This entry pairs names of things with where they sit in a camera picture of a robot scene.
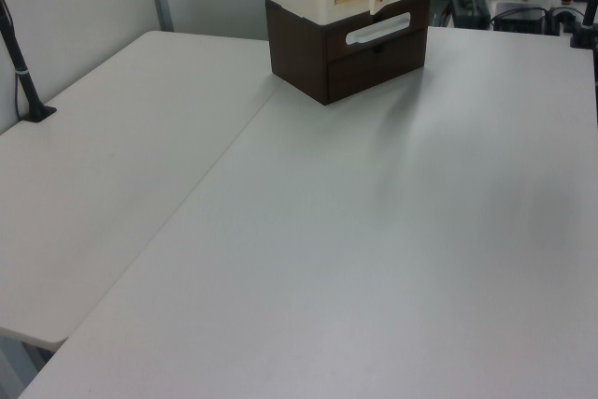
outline desk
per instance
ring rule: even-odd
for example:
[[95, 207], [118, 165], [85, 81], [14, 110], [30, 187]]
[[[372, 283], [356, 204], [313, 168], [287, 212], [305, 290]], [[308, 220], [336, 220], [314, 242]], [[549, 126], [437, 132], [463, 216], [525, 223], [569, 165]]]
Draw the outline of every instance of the desk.
[[279, 84], [263, 42], [149, 33], [0, 136], [0, 334], [57, 349]]
[[591, 63], [432, 28], [328, 107], [282, 84], [22, 399], [595, 399]]

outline black stand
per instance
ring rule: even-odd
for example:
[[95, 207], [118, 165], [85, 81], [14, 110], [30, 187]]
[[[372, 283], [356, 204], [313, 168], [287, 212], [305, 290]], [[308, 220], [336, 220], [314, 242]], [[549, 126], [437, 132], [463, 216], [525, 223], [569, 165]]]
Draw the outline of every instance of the black stand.
[[27, 101], [29, 102], [29, 114], [22, 117], [22, 119], [24, 121], [33, 121], [35, 123], [39, 123], [56, 112], [56, 108], [47, 107], [39, 100], [36, 86], [31, 79], [27, 64], [25, 64], [21, 49], [19, 48], [19, 43], [17, 42], [17, 37], [15, 37], [15, 29], [12, 24], [12, 19], [8, 13], [6, 3], [4, 0], [0, 0], [0, 4], [2, 7], [0, 9], [0, 32], [4, 38], [8, 53], [10, 54], [10, 59], [15, 66], [17, 77], [19, 77], [22, 89], [25, 92]]
[[571, 47], [574, 49], [596, 50], [596, 33], [594, 31], [594, 18], [596, 16], [596, 7], [598, 0], [588, 0], [586, 14], [583, 16], [583, 22], [576, 22], [574, 25], [573, 36], [571, 36]]

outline wooden drawer unit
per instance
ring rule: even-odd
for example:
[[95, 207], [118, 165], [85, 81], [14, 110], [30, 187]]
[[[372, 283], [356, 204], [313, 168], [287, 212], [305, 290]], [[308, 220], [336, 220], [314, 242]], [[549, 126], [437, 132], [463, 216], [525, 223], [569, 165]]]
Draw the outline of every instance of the wooden drawer unit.
[[323, 105], [424, 64], [430, 0], [402, 0], [327, 25], [265, 4], [272, 72]]

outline black cable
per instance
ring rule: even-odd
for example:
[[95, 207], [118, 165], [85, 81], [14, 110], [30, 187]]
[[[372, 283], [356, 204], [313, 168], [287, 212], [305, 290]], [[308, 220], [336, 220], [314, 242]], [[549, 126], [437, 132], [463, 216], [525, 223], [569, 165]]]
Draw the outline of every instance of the black cable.
[[568, 9], [570, 11], [575, 11], [575, 13], [579, 13], [581, 15], [581, 17], [583, 18], [584, 13], [582, 13], [581, 11], [579, 11], [578, 9], [575, 8], [571, 8], [571, 7], [556, 7], [553, 8], [552, 11], [556, 11], [557, 9]]
[[21, 121], [19, 114], [19, 76], [15, 74], [15, 112], [17, 113], [17, 120]]
[[490, 22], [493, 23], [494, 20], [496, 19], [501, 19], [505, 16], [510, 16], [512, 14], [517, 14], [517, 13], [521, 13], [523, 11], [535, 11], [535, 10], [541, 10], [544, 11], [544, 14], [546, 15], [548, 13], [548, 10], [542, 7], [525, 7], [525, 8], [513, 8], [513, 9], [509, 9], [508, 11], [503, 11], [500, 14], [497, 14], [496, 16], [494, 16], [492, 19], [490, 19]]

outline drawer handle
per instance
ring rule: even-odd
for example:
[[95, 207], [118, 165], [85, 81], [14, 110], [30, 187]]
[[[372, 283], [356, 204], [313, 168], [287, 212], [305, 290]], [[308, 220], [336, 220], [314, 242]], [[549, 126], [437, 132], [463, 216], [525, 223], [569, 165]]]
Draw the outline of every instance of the drawer handle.
[[379, 37], [390, 35], [391, 33], [398, 32], [399, 30], [405, 30], [411, 23], [411, 13], [403, 13], [393, 18], [373, 23], [367, 27], [355, 30], [347, 35], [345, 42], [347, 44], [360, 43], [373, 41]]

